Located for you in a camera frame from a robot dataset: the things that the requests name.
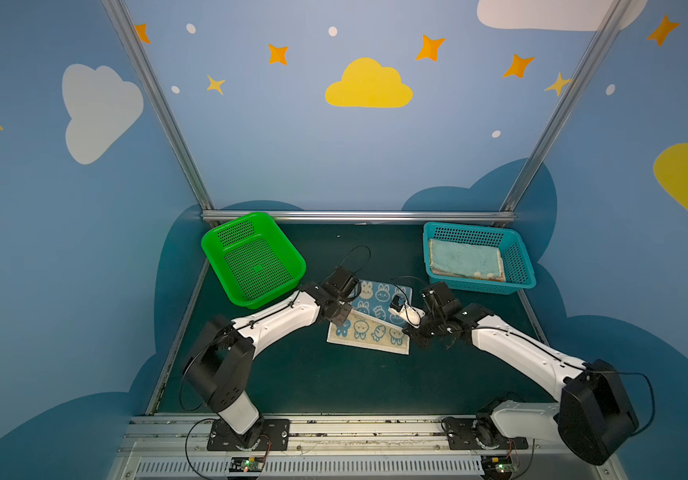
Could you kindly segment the blue bunny print towel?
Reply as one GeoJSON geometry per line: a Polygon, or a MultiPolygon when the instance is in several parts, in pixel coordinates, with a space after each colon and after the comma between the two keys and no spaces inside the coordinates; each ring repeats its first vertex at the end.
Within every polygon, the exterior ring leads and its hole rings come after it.
{"type": "Polygon", "coordinates": [[[402,332],[406,322],[389,312],[394,297],[412,299],[407,286],[361,280],[359,295],[342,326],[330,324],[327,342],[369,350],[408,355],[410,339],[402,332]]]}

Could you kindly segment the teal yellow patterned towel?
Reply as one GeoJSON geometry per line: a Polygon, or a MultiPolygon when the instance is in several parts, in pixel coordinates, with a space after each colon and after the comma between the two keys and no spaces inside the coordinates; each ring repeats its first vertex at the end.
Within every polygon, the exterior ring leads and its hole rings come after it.
{"type": "Polygon", "coordinates": [[[432,273],[442,276],[505,282],[503,258],[496,247],[430,239],[432,273]]]}

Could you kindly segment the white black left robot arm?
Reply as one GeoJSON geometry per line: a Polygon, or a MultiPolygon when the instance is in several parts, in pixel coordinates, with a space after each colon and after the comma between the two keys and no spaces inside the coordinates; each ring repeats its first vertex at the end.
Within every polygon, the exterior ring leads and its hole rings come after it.
{"type": "Polygon", "coordinates": [[[263,417],[246,393],[255,358],[320,320],[343,325],[358,294],[359,279],[339,267],[322,283],[307,283],[257,313],[234,320],[216,316],[190,349],[182,382],[226,423],[235,441],[248,448],[258,441],[263,428],[263,417]]]}

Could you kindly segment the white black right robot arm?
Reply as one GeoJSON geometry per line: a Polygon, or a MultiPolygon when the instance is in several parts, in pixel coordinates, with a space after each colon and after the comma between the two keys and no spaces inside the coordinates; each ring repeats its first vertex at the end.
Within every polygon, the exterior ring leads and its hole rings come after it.
{"type": "Polygon", "coordinates": [[[611,364],[586,362],[526,335],[491,310],[463,305],[443,282],[421,292],[422,308],[406,295],[390,303],[404,333],[421,346],[449,336],[486,352],[528,377],[551,399],[548,402],[493,402],[471,425],[475,443],[496,449],[518,438],[560,443],[579,459],[599,466],[629,438],[644,431],[623,384],[611,364]]]}

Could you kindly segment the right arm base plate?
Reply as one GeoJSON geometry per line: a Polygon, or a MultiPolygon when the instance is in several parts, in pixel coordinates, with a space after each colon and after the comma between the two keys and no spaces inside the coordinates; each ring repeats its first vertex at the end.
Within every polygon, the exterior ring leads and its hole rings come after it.
{"type": "Polygon", "coordinates": [[[441,428],[451,450],[528,449],[526,438],[505,437],[489,418],[445,417],[441,428]]]}

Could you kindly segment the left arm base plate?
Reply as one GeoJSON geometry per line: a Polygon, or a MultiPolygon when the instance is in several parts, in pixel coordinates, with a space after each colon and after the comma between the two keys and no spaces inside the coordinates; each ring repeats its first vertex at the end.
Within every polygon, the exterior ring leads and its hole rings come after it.
{"type": "Polygon", "coordinates": [[[286,451],[288,447],[290,420],[284,418],[259,418],[248,431],[236,433],[223,419],[213,422],[207,442],[208,451],[258,452],[269,449],[286,451]]]}

